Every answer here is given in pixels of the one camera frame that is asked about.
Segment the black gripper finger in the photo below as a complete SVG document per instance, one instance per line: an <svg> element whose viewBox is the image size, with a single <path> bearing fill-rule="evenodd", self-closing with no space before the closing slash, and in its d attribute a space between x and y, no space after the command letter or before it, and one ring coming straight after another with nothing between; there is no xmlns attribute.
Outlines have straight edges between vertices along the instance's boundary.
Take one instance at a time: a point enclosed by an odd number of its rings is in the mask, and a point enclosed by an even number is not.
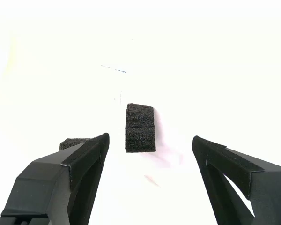
<svg viewBox="0 0 281 225"><path fill-rule="evenodd" d="M219 225L281 225L281 166L199 136L192 150Z"/></svg>
<svg viewBox="0 0 281 225"><path fill-rule="evenodd" d="M110 136L67 138L16 178L0 225L87 225Z"/></svg>

